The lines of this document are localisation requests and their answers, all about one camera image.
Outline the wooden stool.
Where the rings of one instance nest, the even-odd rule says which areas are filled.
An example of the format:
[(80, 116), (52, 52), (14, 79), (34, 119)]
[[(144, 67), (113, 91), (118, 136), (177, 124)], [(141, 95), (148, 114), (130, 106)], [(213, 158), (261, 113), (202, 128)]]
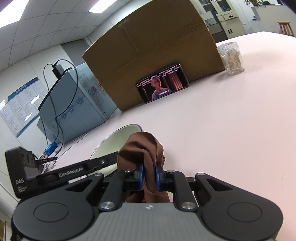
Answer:
[(280, 33), (283, 35), (295, 37), (290, 21), (279, 21)]

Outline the brown cardboard box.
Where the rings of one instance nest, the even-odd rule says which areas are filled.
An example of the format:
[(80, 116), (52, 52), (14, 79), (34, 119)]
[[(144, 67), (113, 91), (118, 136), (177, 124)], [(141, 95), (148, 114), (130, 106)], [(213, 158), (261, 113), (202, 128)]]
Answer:
[(180, 64), (193, 82), (224, 65), (191, 1), (150, 1), (103, 34), (83, 59), (120, 110), (142, 102), (138, 81)]

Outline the black smartphone playing video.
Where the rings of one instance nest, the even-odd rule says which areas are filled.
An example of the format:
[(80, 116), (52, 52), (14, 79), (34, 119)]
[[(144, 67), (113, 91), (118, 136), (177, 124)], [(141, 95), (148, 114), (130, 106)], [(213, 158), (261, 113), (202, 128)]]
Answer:
[(181, 64), (178, 63), (138, 81), (135, 87), (142, 100), (149, 103), (188, 88), (189, 82)]

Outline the black power adapter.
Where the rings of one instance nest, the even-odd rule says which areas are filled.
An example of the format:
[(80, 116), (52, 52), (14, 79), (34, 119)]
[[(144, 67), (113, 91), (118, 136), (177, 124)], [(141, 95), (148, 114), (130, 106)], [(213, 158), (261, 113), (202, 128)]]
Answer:
[(64, 68), (60, 64), (53, 65), (52, 72), (57, 79), (60, 79), (64, 74)]

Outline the stainless steel bowl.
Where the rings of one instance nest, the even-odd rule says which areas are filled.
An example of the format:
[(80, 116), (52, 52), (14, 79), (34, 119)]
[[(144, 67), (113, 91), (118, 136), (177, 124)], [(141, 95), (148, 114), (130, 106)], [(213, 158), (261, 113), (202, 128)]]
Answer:
[[(141, 132), (142, 128), (138, 124), (130, 124), (123, 126), (109, 135), (93, 152), (90, 159), (99, 158), (114, 152), (118, 152), (126, 143), (130, 135), (136, 132)], [(109, 164), (101, 170), (88, 174), (87, 176), (103, 174), (105, 177), (110, 176), (117, 170), (117, 158), (115, 164)]]

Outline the clear cotton swab jar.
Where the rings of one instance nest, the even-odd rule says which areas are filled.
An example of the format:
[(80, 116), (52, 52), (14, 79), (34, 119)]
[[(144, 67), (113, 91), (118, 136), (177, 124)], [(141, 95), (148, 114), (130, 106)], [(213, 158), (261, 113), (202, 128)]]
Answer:
[(227, 75), (233, 76), (245, 71), (237, 42), (229, 42), (217, 47)]

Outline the brown cleaning cloth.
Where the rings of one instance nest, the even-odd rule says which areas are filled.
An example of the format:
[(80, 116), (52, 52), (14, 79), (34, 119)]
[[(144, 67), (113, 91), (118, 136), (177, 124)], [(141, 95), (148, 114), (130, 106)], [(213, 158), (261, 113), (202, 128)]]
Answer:
[(130, 191), (126, 202), (129, 203), (167, 203), (168, 193), (157, 190), (155, 178), (156, 163), (164, 165), (166, 158), (160, 142), (147, 132), (136, 132), (130, 135), (117, 155), (117, 169), (135, 170), (143, 165), (143, 190)]

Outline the wall notice board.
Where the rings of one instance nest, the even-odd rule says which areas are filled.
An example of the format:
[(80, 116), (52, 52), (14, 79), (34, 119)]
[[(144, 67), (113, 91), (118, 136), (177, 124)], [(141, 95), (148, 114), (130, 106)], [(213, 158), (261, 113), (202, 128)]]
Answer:
[(1, 102), (1, 117), (15, 137), (19, 137), (39, 115), (38, 107), (47, 94), (35, 77)]

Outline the green potted plant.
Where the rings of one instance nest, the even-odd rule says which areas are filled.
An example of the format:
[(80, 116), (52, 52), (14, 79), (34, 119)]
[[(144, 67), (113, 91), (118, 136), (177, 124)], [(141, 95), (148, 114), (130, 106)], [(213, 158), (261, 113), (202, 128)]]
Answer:
[(269, 1), (264, 0), (243, 0), (247, 6), (267, 6), (270, 5)]

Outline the light blue carton box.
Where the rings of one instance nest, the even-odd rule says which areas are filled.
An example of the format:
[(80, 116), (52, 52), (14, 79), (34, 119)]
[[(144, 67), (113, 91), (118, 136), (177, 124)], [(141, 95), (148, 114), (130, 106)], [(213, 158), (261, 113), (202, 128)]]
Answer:
[(49, 142), (68, 143), (105, 123), (117, 109), (86, 63), (68, 69), (38, 107)]

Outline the white filing cabinet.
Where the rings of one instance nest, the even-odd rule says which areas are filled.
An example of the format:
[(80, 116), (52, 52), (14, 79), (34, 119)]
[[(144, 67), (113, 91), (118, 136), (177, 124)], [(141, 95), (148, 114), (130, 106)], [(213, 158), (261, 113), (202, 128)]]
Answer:
[(211, 12), (228, 39), (245, 35), (243, 24), (230, 1), (197, 1), (200, 14)]

